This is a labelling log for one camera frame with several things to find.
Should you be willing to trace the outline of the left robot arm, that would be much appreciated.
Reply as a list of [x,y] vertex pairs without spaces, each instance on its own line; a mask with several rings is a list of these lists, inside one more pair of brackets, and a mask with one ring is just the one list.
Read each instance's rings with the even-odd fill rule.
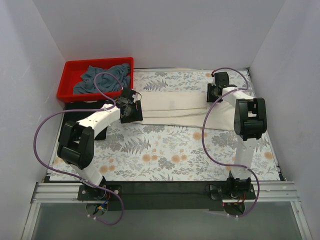
[[59,138],[57,156],[64,160],[80,176],[80,179],[91,185],[89,194],[95,200],[106,196],[106,187],[101,184],[103,176],[93,163],[94,141],[96,136],[114,122],[122,124],[143,120],[142,95],[132,89],[123,88],[120,96],[113,104],[104,104],[86,118],[67,121]]

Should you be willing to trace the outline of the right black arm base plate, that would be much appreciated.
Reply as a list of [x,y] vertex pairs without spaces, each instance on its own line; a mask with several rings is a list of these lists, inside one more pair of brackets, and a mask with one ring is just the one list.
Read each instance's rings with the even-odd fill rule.
[[256,193],[251,187],[248,191],[230,190],[222,184],[206,184],[204,187],[205,193],[212,200],[255,200]]

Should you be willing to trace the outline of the cream white t shirt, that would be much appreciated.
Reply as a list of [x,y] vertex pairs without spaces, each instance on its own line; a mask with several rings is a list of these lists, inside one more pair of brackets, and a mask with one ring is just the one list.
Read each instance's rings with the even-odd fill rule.
[[[204,92],[142,92],[143,125],[183,127],[203,126],[212,103],[206,102]],[[235,108],[228,102],[217,103],[211,110],[206,129],[234,130]]]

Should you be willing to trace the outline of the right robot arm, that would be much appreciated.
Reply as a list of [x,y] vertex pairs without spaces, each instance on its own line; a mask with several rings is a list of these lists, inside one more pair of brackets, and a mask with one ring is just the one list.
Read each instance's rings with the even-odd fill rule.
[[230,84],[227,72],[214,70],[213,82],[207,85],[208,103],[217,105],[227,102],[234,107],[233,128],[237,135],[234,164],[230,165],[228,178],[208,185],[213,200],[229,199],[240,204],[245,199],[254,200],[251,165],[258,140],[267,130],[266,102],[245,93],[248,87]]

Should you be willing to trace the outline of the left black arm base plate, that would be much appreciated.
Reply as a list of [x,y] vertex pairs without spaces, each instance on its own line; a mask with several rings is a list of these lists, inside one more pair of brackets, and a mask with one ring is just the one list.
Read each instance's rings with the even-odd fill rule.
[[[118,184],[111,184],[104,186],[104,188],[109,189],[119,196],[122,194],[122,186]],[[102,201],[106,200],[109,196],[108,192],[101,190],[99,188],[93,188],[87,185],[81,185],[78,190],[77,200],[78,201]]]

